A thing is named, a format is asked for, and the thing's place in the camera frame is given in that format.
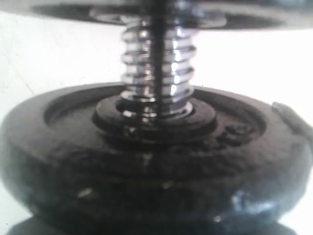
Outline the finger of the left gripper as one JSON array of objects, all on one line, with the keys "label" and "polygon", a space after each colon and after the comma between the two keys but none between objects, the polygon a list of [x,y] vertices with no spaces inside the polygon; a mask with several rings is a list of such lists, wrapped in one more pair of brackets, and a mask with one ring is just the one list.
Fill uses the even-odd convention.
[{"label": "finger of the left gripper", "polygon": [[271,105],[281,119],[292,129],[296,134],[300,134],[308,139],[308,123],[290,106],[273,102]]}]

